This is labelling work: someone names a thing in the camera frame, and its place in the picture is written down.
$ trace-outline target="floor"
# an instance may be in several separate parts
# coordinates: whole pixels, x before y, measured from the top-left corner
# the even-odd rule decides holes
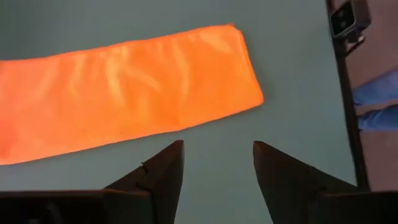
[[[398,65],[398,1],[368,0],[368,4],[372,24],[364,32],[366,42],[347,58],[353,88]],[[357,112],[383,106],[364,106]],[[371,189],[398,189],[398,133],[361,133],[361,139]]]

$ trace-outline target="black device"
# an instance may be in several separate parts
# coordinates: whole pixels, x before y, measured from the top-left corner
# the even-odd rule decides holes
[[[264,142],[253,155],[274,224],[398,223],[398,192],[362,192]]]
[[[371,23],[366,0],[344,2],[330,15],[331,32],[334,38],[347,39],[365,30]]]
[[[104,190],[0,192],[0,223],[173,224],[182,175],[175,141]]]

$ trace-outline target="orange cloth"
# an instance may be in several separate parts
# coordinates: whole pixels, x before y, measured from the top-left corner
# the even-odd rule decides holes
[[[262,102],[231,25],[3,60],[0,164],[178,131]]]

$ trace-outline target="gray table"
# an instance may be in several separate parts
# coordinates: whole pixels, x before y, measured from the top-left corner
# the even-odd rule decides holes
[[[2,0],[0,59],[231,22],[246,38],[264,105],[176,133],[2,166],[0,190],[101,189],[176,139],[185,140],[176,223],[271,223],[253,140],[354,184],[324,0]]]

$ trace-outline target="person's leg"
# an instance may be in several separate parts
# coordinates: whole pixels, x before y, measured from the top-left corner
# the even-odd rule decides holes
[[[370,131],[398,131],[398,105],[361,115],[358,118],[358,127]]]
[[[356,106],[375,105],[398,99],[398,67],[355,88],[353,98]]]

